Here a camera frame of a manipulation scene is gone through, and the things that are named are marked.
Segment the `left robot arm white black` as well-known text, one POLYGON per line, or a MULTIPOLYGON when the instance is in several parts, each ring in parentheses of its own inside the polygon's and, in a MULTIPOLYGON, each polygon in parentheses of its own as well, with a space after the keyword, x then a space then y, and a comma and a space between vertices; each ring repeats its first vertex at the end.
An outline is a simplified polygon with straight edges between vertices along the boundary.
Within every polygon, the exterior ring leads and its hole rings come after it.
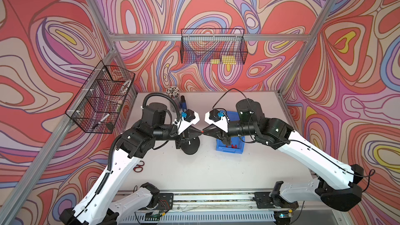
POLYGON ((160 192, 150 183, 118 201, 114 197, 157 141, 188 142, 202 135, 195 128, 200 116, 190 109, 181 112, 170 96, 159 92, 148 94, 141 109, 141 119, 111 144, 107 166, 88 194, 74 208, 61 213, 63 224, 117 225, 142 208, 157 207, 160 192))

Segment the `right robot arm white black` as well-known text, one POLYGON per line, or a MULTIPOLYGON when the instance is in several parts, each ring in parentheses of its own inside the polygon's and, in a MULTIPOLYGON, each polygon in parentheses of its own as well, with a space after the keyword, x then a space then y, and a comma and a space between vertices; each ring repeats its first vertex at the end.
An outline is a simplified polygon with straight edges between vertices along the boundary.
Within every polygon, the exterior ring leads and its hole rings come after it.
POLYGON ((236 104, 236 112, 237 121, 230 120, 222 110, 206 112, 208 127, 203 130, 204 135, 225 143, 230 143, 234 136, 251 136, 255 142, 291 156, 317 175, 304 183, 276 182, 269 195, 276 206, 321 201, 334 210, 346 212, 361 202, 364 191, 358 184, 365 177, 363 167, 338 161, 283 120, 265 117, 258 102, 241 100, 236 104))

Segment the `black dome with screws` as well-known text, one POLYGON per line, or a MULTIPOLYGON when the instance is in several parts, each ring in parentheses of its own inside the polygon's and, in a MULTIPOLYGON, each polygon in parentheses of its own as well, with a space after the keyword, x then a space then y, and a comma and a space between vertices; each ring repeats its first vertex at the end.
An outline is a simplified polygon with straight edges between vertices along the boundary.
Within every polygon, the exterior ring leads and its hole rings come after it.
POLYGON ((181 150, 186 155, 194 155, 200 147, 200 138, 195 137, 181 144, 181 150))

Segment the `blue plastic bin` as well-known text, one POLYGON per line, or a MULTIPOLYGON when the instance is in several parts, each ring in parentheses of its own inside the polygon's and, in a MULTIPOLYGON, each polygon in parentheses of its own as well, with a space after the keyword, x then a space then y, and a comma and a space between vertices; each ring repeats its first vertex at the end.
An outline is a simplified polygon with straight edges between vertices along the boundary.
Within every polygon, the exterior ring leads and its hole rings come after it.
MULTIPOLYGON (((230 121, 239 121, 239 115, 235 111, 227 111, 230 121)), ((216 151, 231 153, 231 154, 243 154, 245 143, 245 137, 233 136, 231 137, 231 145, 225 145, 221 140, 216 140, 216 151)))

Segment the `blue stapler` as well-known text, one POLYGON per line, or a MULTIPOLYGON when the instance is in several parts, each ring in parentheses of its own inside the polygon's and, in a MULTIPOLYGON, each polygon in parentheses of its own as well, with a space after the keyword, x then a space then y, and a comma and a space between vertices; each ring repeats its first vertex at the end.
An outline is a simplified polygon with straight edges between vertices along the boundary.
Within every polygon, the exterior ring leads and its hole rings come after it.
POLYGON ((188 110, 188 107, 187 107, 187 103, 186 103, 185 97, 183 95, 181 96, 180 103, 181 103, 182 111, 186 112, 188 110))

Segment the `clear pencil holder with pencils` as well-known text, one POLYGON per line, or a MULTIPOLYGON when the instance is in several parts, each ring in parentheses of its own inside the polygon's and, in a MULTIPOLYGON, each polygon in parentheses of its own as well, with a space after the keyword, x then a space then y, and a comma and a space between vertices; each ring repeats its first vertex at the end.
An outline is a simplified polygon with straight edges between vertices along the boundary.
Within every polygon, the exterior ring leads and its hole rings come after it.
POLYGON ((181 97, 180 97, 180 90, 177 86, 169 87, 166 90, 167 95, 171 97, 174 102, 176 103, 179 110, 181 110, 181 97))

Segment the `yellow block in basket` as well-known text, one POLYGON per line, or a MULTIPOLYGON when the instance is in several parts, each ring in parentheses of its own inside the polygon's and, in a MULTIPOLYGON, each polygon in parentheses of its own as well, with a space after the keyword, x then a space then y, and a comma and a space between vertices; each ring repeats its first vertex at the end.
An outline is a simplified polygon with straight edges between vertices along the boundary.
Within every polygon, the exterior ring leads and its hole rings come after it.
POLYGON ((234 64, 236 64, 236 58, 235 58, 235 56, 226 56, 226 55, 223 55, 223 56, 221 57, 221 61, 222 61, 223 64, 226 64, 226 65, 234 65, 234 64))

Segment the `white marker in basket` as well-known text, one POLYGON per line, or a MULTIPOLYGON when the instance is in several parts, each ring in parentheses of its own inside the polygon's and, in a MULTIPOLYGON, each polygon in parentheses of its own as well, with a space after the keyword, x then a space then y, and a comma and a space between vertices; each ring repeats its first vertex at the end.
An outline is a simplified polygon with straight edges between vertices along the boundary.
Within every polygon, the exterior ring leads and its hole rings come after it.
POLYGON ((97 123, 95 123, 92 126, 92 129, 96 129, 103 121, 105 121, 108 117, 110 116, 109 113, 107 113, 104 117, 102 117, 97 123))

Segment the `red handled scissors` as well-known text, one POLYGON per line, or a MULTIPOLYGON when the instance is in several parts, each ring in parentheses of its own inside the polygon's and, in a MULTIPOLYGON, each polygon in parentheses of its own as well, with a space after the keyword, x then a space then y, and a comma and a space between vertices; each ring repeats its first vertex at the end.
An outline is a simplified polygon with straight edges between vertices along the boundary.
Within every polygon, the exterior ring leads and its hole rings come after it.
POLYGON ((144 169, 144 166, 145 166, 145 162, 141 160, 141 161, 134 167, 133 171, 134 171, 135 173, 141 173, 141 172, 143 171, 143 169, 144 169))

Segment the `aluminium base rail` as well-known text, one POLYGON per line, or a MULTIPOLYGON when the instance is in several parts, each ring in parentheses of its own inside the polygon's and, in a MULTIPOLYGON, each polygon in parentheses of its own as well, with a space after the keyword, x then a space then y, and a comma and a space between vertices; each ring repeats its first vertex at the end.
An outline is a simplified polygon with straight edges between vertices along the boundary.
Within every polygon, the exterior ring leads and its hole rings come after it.
POLYGON ((263 191, 177 191, 153 195, 140 189, 117 194, 100 224, 117 225, 348 225, 345 213, 313 202, 277 207, 263 191))

